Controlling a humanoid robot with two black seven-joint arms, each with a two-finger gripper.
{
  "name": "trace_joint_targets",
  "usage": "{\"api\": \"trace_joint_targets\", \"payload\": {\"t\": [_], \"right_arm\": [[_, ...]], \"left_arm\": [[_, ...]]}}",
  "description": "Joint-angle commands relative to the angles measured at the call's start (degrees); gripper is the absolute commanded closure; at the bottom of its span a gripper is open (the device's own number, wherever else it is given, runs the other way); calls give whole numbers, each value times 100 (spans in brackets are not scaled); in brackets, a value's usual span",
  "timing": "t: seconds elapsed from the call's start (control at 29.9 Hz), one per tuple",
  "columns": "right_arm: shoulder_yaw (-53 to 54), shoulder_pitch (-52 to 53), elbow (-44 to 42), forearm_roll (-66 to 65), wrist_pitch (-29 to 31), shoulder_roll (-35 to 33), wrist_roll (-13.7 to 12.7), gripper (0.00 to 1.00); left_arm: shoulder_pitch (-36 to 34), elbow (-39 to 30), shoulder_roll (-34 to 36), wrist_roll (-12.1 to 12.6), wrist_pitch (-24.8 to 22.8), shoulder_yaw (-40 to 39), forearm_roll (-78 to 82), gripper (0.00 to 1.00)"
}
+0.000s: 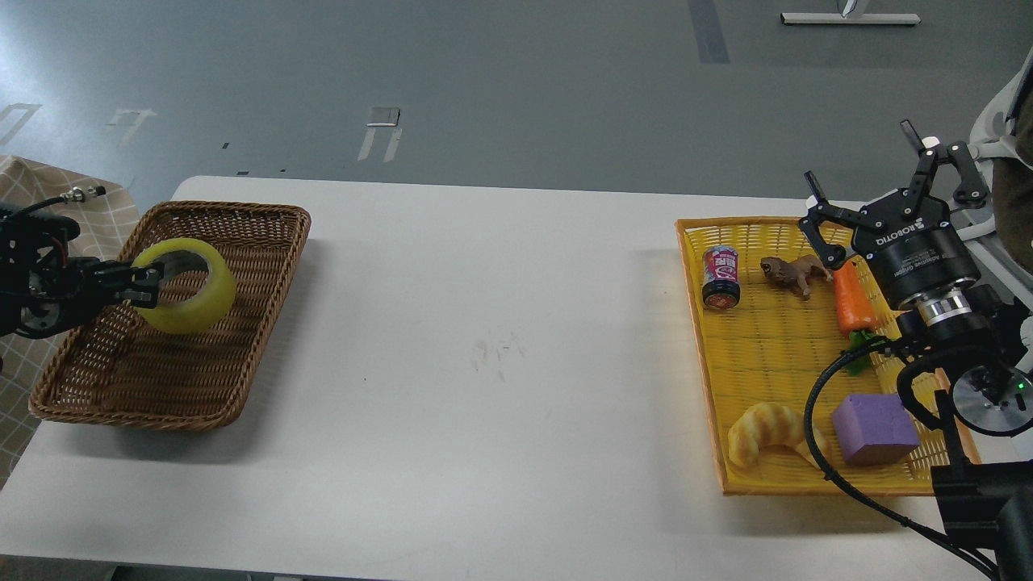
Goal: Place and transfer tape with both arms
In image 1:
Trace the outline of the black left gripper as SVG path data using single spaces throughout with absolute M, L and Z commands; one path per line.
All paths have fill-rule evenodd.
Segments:
M 97 287 L 92 275 L 97 270 Z M 95 319 L 101 309 L 127 303 L 154 309 L 165 279 L 165 262 L 134 267 L 125 261 L 73 257 L 67 265 L 31 270 L 15 290 L 15 335 L 46 338 Z

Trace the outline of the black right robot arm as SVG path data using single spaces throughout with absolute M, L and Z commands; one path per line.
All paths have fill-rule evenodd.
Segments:
M 951 224 L 951 208 L 932 195 L 938 169 L 960 181 L 953 202 L 981 208 L 989 187 L 964 142 L 921 137 L 908 120 L 901 132 L 918 155 L 907 187 L 857 211 L 835 206 L 812 172 L 813 203 L 799 220 L 817 257 L 833 270 L 859 255 L 888 305 L 899 312 L 897 339 L 873 336 L 833 360 L 815 380 L 803 411 L 803 434 L 824 478 L 857 503 L 885 515 L 964 560 L 989 580 L 1031 577 L 1031 464 L 976 464 L 960 444 L 959 427 L 987 437 L 1015 437 L 1031 427 L 1031 378 L 1003 357 L 989 314 L 995 295 Z M 948 460 L 933 466 L 942 532 L 879 504 L 836 470 L 820 451 L 813 412 L 823 387 L 842 368 L 881 353 L 904 362 L 896 390 L 906 411 L 944 436 Z

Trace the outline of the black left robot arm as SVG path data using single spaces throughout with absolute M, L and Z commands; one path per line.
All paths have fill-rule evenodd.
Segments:
M 81 235 L 73 218 L 48 212 L 58 203 L 84 203 L 106 187 L 71 188 L 26 207 L 2 204 L 1 334 L 41 340 L 95 320 L 103 309 L 128 303 L 153 309 L 169 269 L 163 259 L 74 257 Z

